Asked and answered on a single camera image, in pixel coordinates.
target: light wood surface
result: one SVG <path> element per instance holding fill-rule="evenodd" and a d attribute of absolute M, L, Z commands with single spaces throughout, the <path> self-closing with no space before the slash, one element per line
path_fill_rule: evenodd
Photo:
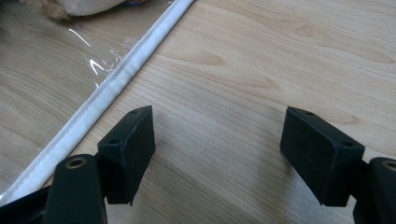
<path fill-rule="evenodd" d="M 168 6 L 61 23 L 0 3 L 0 196 Z"/>
<path fill-rule="evenodd" d="M 287 105 L 396 157 L 396 2 L 196 1 L 73 154 L 153 105 L 157 151 L 110 223 L 351 223 L 279 152 Z"/>

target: cloth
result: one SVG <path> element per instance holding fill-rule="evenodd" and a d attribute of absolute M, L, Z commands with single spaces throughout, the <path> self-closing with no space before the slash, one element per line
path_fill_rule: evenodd
<path fill-rule="evenodd" d="M 91 126 L 105 112 L 192 2 L 193 0 L 176 0 L 165 10 L 125 56 L 114 72 L 103 81 L 3 194 L 0 205 L 11 203 L 43 186 L 50 178 L 55 166 L 74 149 Z"/>

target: clamp jaw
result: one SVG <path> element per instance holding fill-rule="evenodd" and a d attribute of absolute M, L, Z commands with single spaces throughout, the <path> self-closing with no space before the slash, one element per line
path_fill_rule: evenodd
<path fill-rule="evenodd" d="M 320 204 L 356 200 L 355 223 L 396 223 L 396 160 L 361 158 L 364 146 L 317 115 L 287 109 L 280 151 Z"/>
<path fill-rule="evenodd" d="M 0 208 L 2 223 L 107 223 L 108 203 L 132 204 L 155 151 L 152 107 L 126 114 L 95 156 L 58 163 L 52 185 Z"/>

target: plastic wrap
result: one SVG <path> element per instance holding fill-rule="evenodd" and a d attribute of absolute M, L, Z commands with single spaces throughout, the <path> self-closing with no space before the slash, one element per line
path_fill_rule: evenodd
<path fill-rule="evenodd" d="M 0 199 L 172 2 L 70 23 L 0 2 Z"/>

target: black clamp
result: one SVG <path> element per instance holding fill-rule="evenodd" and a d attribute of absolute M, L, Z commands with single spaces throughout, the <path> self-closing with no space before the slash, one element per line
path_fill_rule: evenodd
<path fill-rule="evenodd" d="M 364 146 L 317 115 L 287 109 L 280 151 L 320 204 L 356 200 L 355 223 L 396 223 L 396 160 L 362 160 Z"/>

